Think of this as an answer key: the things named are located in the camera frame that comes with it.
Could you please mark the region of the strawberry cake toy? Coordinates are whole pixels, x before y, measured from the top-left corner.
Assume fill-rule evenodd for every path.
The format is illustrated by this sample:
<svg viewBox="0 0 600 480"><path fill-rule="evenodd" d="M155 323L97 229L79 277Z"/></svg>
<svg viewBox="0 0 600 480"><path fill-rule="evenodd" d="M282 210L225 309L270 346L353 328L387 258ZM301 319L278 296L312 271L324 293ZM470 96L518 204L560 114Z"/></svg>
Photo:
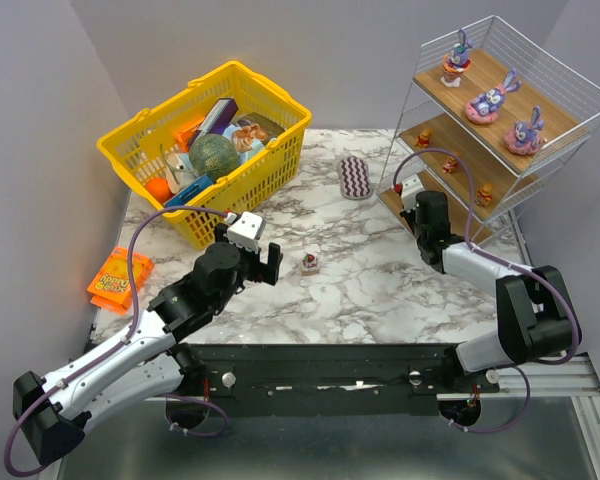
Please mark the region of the strawberry cake toy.
<svg viewBox="0 0 600 480"><path fill-rule="evenodd" d="M301 274L303 276L314 275L320 272L319 259L316 255L307 253L301 261Z"/></svg>

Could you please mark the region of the orange bear toy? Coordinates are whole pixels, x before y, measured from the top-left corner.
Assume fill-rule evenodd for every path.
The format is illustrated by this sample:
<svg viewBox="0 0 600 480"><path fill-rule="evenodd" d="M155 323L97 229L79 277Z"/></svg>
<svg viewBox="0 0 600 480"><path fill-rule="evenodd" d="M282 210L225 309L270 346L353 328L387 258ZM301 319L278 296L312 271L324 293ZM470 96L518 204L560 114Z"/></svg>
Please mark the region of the orange bear toy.
<svg viewBox="0 0 600 480"><path fill-rule="evenodd" d="M430 128L423 128L416 137L414 142L415 149L426 149L430 146L430 140L433 131Z"/></svg>
<svg viewBox="0 0 600 480"><path fill-rule="evenodd" d="M459 157L460 157L460 154L456 151L453 151L450 155L448 155L442 165L442 171L445 174L455 173L458 168L458 158Z"/></svg>
<svg viewBox="0 0 600 480"><path fill-rule="evenodd" d="M486 182L476 191L475 203L482 208L486 208L491 203L492 198L493 185Z"/></svg>

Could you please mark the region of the white wire wooden shelf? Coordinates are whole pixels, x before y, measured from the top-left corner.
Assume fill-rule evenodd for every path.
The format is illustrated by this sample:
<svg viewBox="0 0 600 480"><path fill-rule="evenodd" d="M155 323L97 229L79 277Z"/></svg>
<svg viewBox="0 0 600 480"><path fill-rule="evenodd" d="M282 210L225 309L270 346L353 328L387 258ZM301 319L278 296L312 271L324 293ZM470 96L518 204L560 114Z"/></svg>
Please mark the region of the white wire wooden shelf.
<svg viewBox="0 0 600 480"><path fill-rule="evenodd" d="M468 232L474 242L487 244L517 229L516 211L588 141L600 125L600 87L558 60L498 16L462 27L473 44L471 64L458 88L441 81L442 60L458 42L458 30L421 45L404 105L391 140L378 186L378 198L401 225L403 205L393 187L418 174L428 190L449 198L452 229ZM497 120L489 125L470 122L467 102L500 84L517 71L520 89L506 95ZM504 145L516 121L528 122L534 106L542 110L541 135L548 142L535 154L512 154ZM415 149L423 128L433 133L430 146ZM458 168L445 174L442 165L453 151ZM475 203L476 191L493 185L491 203Z"/></svg>

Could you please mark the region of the purple bunny donut toy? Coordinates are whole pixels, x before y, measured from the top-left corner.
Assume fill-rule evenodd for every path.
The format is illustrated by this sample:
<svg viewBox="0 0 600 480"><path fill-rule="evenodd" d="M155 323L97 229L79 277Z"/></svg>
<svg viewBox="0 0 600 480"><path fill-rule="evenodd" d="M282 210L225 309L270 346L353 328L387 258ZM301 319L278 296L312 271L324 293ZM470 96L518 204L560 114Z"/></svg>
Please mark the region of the purple bunny donut toy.
<svg viewBox="0 0 600 480"><path fill-rule="evenodd" d="M542 110L534 106L528 122L516 121L504 135L503 142L509 152L519 156L535 155L548 140L541 135L544 120Z"/></svg>

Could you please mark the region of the small purple bunny toy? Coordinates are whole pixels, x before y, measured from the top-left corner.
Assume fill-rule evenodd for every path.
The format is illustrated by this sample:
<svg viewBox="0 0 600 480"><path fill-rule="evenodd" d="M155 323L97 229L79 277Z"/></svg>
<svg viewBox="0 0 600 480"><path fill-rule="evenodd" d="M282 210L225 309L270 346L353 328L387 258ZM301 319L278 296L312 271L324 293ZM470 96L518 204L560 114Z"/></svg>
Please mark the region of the small purple bunny toy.
<svg viewBox="0 0 600 480"><path fill-rule="evenodd" d="M458 30L458 42L442 60L442 77L440 81L448 88L458 88L461 85L462 75L471 64L470 54L473 44L466 31Z"/></svg>

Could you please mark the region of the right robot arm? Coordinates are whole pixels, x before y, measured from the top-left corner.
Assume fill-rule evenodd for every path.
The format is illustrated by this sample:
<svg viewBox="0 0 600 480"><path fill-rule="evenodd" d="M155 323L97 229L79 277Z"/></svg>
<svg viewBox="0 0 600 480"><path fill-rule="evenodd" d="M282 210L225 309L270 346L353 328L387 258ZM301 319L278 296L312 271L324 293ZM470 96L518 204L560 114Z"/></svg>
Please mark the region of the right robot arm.
<svg viewBox="0 0 600 480"><path fill-rule="evenodd" d="M454 234L442 192L404 193L402 202L422 260L496 302L496 329L451 348L450 371L461 375L534 361L556 365L574 356L581 330L558 269L509 262Z"/></svg>

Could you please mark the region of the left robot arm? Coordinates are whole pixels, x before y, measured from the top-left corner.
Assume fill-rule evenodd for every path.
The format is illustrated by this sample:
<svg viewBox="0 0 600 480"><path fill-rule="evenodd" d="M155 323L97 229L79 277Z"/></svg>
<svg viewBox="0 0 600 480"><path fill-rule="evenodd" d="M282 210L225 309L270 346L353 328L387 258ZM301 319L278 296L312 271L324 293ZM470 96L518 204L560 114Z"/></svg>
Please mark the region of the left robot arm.
<svg viewBox="0 0 600 480"><path fill-rule="evenodd" d="M32 371L13 384L15 433L22 433L40 467L75 449L98 417L99 395L139 364L171 349L209 324L245 283L275 285L283 255L278 244L259 252L228 242L208 247L193 270L163 288L129 325L68 365L39 376Z"/></svg>

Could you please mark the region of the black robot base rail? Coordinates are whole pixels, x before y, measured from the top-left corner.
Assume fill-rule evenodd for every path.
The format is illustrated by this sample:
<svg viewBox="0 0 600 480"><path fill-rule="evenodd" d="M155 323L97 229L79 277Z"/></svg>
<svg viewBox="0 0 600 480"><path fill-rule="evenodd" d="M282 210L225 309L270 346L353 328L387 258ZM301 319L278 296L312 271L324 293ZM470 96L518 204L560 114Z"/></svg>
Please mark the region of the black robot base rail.
<svg viewBox="0 0 600 480"><path fill-rule="evenodd" d="M409 414L473 425L494 368L465 373L451 344L180 344L175 393L204 396L230 418Z"/></svg>

